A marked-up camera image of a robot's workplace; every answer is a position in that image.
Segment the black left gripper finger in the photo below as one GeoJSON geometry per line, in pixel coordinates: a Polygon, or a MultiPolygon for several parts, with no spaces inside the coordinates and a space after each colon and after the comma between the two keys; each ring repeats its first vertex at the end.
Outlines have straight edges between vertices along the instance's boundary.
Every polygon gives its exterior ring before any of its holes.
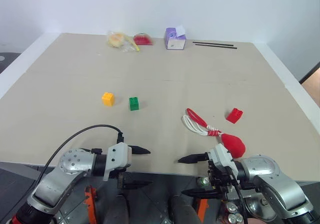
{"type": "Polygon", "coordinates": [[[131,146],[132,154],[141,155],[141,154],[150,154],[151,152],[140,146],[131,146]]]}
{"type": "Polygon", "coordinates": [[[148,186],[152,184],[152,181],[139,181],[139,180],[134,180],[133,182],[125,182],[123,185],[124,189],[139,189],[143,188],[145,186],[148,186]]]}

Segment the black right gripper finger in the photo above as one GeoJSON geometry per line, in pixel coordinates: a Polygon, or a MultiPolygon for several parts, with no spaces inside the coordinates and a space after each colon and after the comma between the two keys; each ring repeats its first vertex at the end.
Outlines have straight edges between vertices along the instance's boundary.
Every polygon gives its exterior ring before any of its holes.
{"type": "Polygon", "coordinates": [[[207,161],[208,159],[209,158],[207,153],[191,154],[191,155],[180,158],[178,160],[178,163],[193,164],[193,163],[198,163],[200,161],[207,161]]]}
{"type": "Polygon", "coordinates": [[[220,198],[221,193],[215,189],[206,190],[204,188],[194,188],[183,190],[182,194],[194,198],[220,198]]]}

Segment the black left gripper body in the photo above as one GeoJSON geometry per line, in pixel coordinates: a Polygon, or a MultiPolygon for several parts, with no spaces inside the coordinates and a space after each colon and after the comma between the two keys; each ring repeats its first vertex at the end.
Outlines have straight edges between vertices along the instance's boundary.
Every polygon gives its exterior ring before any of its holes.
{"type": "Polygon", "coordinates": [[[117,180],[117,188],[129,188],[130,184],[126,182],[125,179],[125,172],[127,168],[122,167],[122,168],[117,168],[113,171],[110,172],[110,178],[116,179],[117,180]]]}

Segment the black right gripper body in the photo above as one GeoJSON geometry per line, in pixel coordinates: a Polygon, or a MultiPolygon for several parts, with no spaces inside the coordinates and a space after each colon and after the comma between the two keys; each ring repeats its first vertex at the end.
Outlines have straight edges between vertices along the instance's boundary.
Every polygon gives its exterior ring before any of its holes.
{"type": "Polygon", "coordinates": [[[212,190],[208,191],[209,194],[225,194],[227,187],[236,179],[229,166],[222,167],[220,170],[212,160],[208,161],[208,176],[212,186],[212,190]]]}

